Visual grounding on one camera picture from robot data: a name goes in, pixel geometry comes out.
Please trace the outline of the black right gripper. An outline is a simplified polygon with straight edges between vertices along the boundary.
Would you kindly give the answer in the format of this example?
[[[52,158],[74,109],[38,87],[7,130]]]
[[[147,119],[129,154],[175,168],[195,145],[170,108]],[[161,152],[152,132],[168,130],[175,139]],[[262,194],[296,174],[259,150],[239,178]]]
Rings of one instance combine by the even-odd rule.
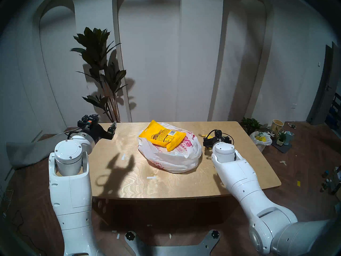
[[[224,143],[228,143],[228,144],[233,144],[232,140],[230,139],[229,136],[209,136],[209,137],[204,137],[203,138],[203,146],[206,147],[206,148],[213,148],[213,146],[216,144],[216,143],[219,143],[219,142],[224,142]]]

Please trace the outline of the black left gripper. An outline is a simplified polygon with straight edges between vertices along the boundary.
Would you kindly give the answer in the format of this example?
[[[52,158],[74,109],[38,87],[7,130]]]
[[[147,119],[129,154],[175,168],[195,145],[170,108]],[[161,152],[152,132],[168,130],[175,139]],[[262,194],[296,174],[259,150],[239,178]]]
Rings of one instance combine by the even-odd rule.
[[[91,138],[94,141],[94,144],[96,145],[98,141],[101,139],[106,139],[106,140],[112,140],[116,128],[117,128],[117,122],[114,121],[110,127],[105,131],[103,127],[98,124],[99,122],[99,114],[92,114],[89,115],[89,121],[91,121],[91,124],[86,124],[85,126],[82,127],[81,129],[81,134],[85,134],[85,138],[89,139]]]

